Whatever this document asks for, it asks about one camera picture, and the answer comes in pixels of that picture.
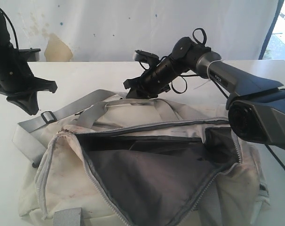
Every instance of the wall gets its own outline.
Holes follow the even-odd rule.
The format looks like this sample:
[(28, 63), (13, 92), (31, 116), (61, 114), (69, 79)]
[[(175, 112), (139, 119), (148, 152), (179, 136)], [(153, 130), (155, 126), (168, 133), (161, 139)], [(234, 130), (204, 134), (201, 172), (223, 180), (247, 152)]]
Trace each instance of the wall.
[(41, 48), (41, 61), (131, 61), (136, 49), (163, 56), (197, 27), (223, 59), (257, 59), (276, 6), (277, 0), (0, 0), (20, 48)]

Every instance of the white bag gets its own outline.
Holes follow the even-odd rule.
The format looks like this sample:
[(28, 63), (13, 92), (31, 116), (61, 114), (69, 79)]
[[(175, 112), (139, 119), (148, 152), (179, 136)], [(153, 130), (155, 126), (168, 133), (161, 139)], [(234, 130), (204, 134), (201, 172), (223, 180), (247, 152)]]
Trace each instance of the white bag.
[(14, 143), (33, 166), (41, 160), (28, 169), (21, 217), (39, 226), (253, 225), (268, 190), (258, 151), (231, 132), (225, 106), (121, 96), (97, 90), (18, 124)]

